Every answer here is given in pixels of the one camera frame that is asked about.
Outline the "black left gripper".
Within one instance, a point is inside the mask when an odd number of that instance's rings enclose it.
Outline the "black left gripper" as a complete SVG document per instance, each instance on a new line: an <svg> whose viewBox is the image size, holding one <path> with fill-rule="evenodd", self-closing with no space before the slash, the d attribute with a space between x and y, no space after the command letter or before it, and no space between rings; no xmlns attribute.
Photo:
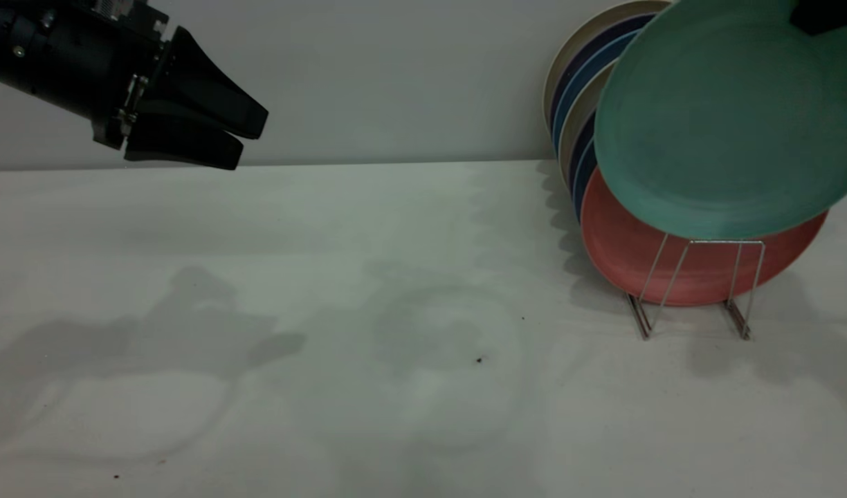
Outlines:
<svg viewBox="0 0 847 498"><path fill-rule="evenodd" d="M64 28L64 107L91 123L92 138L119 150L127 101L154 61L161 20L73 20ZM146 112L127 133L129 161L163 160L233 171L268 111L225 75L190 31L177 26L146 86Z"/></svg>

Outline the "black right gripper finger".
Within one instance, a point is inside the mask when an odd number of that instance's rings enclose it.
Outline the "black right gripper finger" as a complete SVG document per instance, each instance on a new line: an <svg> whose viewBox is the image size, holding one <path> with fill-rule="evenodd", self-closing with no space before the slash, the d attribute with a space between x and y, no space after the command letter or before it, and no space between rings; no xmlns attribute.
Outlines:
<svg viewBox="0 0 847 498"><path fill-rule="evenodd" d="M790 24L810 37L847 26L847 0L797 1Z"/></svg>

